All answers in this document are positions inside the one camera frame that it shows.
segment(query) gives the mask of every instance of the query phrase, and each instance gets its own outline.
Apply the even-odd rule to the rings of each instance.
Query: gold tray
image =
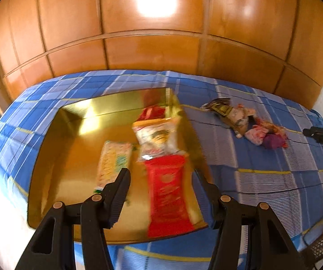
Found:
[[[144,107],[166,107],[166,117],[179,117],[178,147],[189,153],[183,176],[184,199],[195,230],[204,222],[192,185],[191,172],[201,170],[211,181],[197,135],[170,88],[121,92],[83,100],[58,110],[41,145],[31,177],[28,224],[38,227],[56,201],[66,205],[85,201],[93,194],[96,170],[106,140],[138,141],[132,123]],[[132,153],[128,202],[118,222],[105,230],[108,244],[148,242],[150,200],[143,163],[136,162],[139,150]],[[74,240],[80,241],[80,226],[74,226]]]

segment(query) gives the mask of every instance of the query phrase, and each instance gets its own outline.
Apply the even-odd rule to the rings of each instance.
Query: wooden panel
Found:
[[[55,76],[106,69],[102,40],[81,43],[48,55]]]
[[[45,51],[39,29],[37,0],[10,0],[10,25],[21,64]]]
[[[311,109],[317,101],[321,86],[305,74],[285,68],[275,94]]]
[[[208,40],[202,75],[272,93],[283,65],[247,49]]]
[[[285,59],[296,0],[212,0],[209,33]]]
[[[15,100],[27,88],[20,70],[16,70],[9,74],[6,77],[5,82],[13,100]]]
[[[202,0],[101,0],[104,31],[202,31]]]
[[[9,0],[0,1],[0,63],[5,74],[18,67],[9,25]]]
[[[323,85],[323,2],[300,0],[288,63]]]
[[[101,34],[99,0],[39,0],[47,49]]]
[[[28,87],[52,78],[46,57],[41,57],[22,67],[25,83]]]
[[[159,35],[105,40],[110,69],[172,70],[195,74],[199,39]]]

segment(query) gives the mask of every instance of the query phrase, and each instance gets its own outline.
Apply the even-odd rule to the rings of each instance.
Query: copper screw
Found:
[[[220,200],[223,202],[230,202],[231,198],[228,195],[223,195],[220,197]]]
[[[60,201],[55,202],[55,203],[53,204],[53,208],[54,208],[54,209],[59,209],[59,208],[61,208],[62,206],[63,206],[63,203],[61,203]]]
[[[263,210],[268,210],[269,209],[269,205],[265,202],[262,202],[259,204],[260,208]]]
[[[95,195],[93,195],[93,196],[92,196],[92,200],[93,200],[94,202],[98,202],[98,201],[100,201],[102,198],[103,198],[103,197],[102,197],[100,194],[95,194]]]

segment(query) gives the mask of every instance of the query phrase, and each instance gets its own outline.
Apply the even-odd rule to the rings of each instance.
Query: bed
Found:
[[[323,145],[303,136],[302,130],[323,127],[322,117],[290,100],[213,78],[106,70],[68,74],[26,89],[0,119],[0,191],[26,217],[33,166],[58,108],[103,94],[157,87],[175,91],[219,189],[241,203],[269,203],[302,250],[305,233],[323,223]],[[267,150],[236,138],[215,115],[199,109],[216,97],[230,97],[233,105],[254,108],[262,119],[284,126],[288,147]],[[315,230],[315,238],[320,230]],[[216,234],[202,229],[162,241],[109,246],[109,251],[116,269],[207,269]],[[246,238],[243,229],[240,269],[245,265]],[[75,249],[77,261],[83,263],[81,245],[76,243]]]

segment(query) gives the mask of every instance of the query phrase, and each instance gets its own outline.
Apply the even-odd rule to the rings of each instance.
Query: red wrapper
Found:
[[[162,119],[165,117],[165,108],[159,105],[152,105],[143,110],[137,121]]]
[[[178,235],[194,230],[183,198],[184,164],[182,155],[167,155],[145,162],[151,203],[148,237]]]

